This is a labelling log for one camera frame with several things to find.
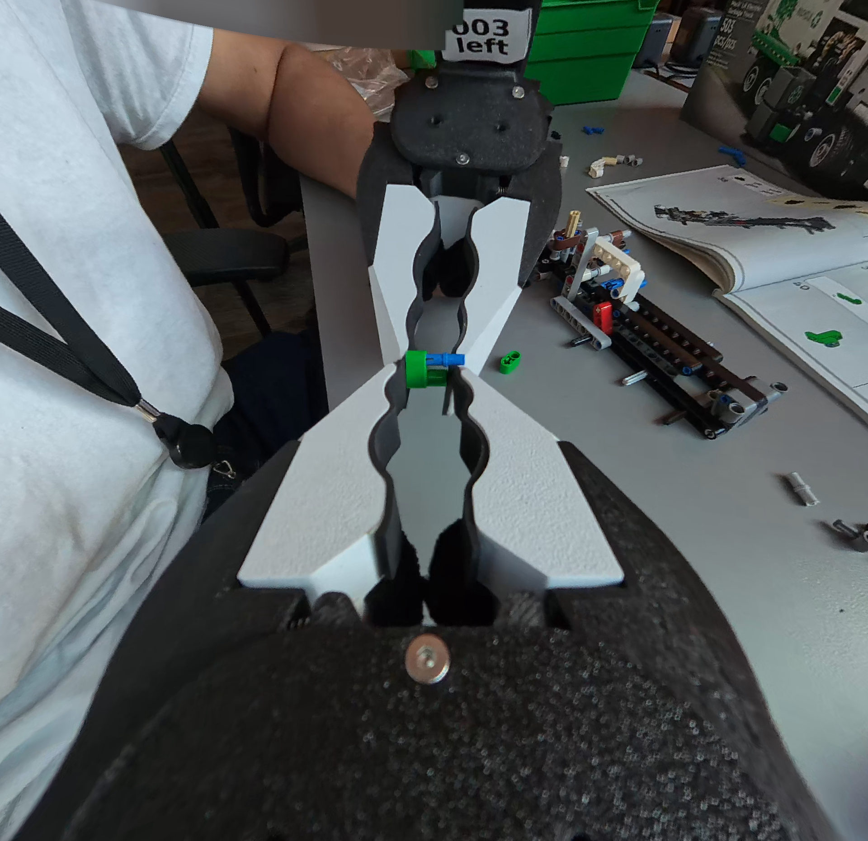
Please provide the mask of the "clear plastic bag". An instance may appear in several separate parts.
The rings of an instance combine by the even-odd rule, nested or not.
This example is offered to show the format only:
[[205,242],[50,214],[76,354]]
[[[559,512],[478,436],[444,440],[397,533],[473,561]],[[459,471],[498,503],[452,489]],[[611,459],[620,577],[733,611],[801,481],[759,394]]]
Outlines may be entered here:
[[396,89],[409,81],[407,71],[398,67],[392,51],[375,48],[339,47],[319,55],[344,77],[381,122],[391,118]]

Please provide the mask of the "person's dark trousers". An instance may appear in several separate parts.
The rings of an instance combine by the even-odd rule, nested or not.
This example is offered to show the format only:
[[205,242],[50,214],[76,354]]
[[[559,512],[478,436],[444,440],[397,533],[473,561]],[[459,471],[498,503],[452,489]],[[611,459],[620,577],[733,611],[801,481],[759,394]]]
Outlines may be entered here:
[[233,406],[213,429],[217,462],[203,519],[220,508],[288,441],[328,412],[316,332],[273,332],[223,363]]

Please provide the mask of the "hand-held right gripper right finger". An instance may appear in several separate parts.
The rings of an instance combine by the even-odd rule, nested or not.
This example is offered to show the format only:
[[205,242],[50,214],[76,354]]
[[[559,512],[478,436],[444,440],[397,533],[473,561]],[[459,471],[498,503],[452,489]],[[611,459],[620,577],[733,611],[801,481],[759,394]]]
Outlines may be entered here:
[[472,485],[478,580],[492,592],[620,584],[623,569],[559,440],[473,372],[462,379],[488,445]]

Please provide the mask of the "lego set box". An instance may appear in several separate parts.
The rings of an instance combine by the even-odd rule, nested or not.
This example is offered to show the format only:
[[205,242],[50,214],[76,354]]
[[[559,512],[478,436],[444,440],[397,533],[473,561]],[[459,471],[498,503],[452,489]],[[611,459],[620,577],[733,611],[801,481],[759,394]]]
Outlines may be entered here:
[[867,0],[729,0],[680,116],[820,195],[866,200]]

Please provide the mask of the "lego instruction booklet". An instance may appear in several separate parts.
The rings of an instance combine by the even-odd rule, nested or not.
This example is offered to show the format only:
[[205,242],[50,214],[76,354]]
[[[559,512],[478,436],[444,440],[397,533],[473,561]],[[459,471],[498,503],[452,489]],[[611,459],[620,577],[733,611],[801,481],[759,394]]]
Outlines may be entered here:
[[729,166],[588,192],[689,259],[721,302],[867,419],[866,202],[793,194]]

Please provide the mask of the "person in white t-shirt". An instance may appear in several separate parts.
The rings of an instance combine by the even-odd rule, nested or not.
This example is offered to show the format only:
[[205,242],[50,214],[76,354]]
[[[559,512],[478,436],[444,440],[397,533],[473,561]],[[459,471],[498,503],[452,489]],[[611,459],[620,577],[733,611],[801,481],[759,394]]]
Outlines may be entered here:
[[[211,318],[117,149],[196,101],[208,28],[90,0],[1,0],[2,216],[146,401],[207,427],[233,401]],[[208,474],[135,410],[2,347],[1,805],[14,836],[123,631],[195,531]]]

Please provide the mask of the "black chair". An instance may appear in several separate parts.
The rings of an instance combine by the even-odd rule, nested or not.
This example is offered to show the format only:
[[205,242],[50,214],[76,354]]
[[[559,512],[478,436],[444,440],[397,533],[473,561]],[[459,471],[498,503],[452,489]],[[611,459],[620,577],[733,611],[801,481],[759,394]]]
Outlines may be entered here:
[[[270,228],[303,210],[298,171],[284,163],[266,143],[229,130],[248,212]],[[199,225],[197,230],[165,235],[168,250],[192,287],[232,284],[263,337],[271,334],[266,316],[249,286],[269,281],[287,268],[291,254],[306,250],[307,235],[288,241],[251,229],[221,228],[172,141],[160,147],[164,160]]]

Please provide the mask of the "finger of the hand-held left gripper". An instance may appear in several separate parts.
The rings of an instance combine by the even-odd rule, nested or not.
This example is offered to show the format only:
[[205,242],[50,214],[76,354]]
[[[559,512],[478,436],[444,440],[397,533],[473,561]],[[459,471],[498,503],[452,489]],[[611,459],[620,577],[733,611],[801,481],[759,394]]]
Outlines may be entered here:
[[479,208],[470,220],[468,238],[476,261],[475,279],[459,306],[462,326],[458,353],[478,375],[491,354],[519,296],[530,203],[499,198]]
[[437,205],[413,185],[389,184],[370,283],[384,365],[414,349],[423,311],[421,279],[440,242]]

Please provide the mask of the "green plastic bin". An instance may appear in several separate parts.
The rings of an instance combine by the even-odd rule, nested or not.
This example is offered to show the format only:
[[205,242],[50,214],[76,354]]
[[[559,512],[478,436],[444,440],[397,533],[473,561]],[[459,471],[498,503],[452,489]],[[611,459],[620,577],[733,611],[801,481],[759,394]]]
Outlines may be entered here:
[[555,106],[619,98],[661,0],[542,0],[524,76]]

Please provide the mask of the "person's left forearm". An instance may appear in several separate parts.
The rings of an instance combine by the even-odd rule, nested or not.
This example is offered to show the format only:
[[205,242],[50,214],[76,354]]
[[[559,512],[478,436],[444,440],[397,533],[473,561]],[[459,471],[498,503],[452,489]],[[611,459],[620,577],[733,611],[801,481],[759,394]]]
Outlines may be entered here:
[[107,119],[116,142],[153,150],[197,107],[228,129],[266,142],[310,178],[356,196],[374,117],[363,98],[300,44],[187,25],[186,61],[165,58],[128,83]]

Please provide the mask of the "lego truck chassis assembly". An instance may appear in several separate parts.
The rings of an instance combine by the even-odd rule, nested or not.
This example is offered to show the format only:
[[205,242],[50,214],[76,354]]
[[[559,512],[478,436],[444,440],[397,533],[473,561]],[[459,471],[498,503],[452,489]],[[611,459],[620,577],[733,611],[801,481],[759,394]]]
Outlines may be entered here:
[[662,424],[686,420],[714,440],[765,413],[787,386],[727,369],[717,348],[645,297],[645,273],[626,250],[630,235],[583,228],[578,210],[553,230],[533,275],[558,283],[550,305],[576,331],[570,346],[619,357],[631,370],[623,386],[645,381],[671,407]]

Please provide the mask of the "grey electronic device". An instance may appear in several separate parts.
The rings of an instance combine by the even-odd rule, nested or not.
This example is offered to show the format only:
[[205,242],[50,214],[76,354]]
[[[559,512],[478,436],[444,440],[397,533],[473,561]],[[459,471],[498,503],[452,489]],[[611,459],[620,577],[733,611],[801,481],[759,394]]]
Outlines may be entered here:
[[653,18],[635,60],[634,68],[661,66],[667,44],[669,65],[698,70],[711,49],[722,21],[722,12],[690,7],[680,17],[658,13]]

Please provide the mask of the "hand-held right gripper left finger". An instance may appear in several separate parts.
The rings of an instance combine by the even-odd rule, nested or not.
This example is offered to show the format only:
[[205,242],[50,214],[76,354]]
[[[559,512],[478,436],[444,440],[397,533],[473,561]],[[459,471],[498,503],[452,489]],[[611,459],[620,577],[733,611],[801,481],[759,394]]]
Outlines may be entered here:
[[346,595],[358,611],[393,577],[401,531],[385,466],[399,445],[399,366],[385,366],[313,426],[237,574],[244,587]]

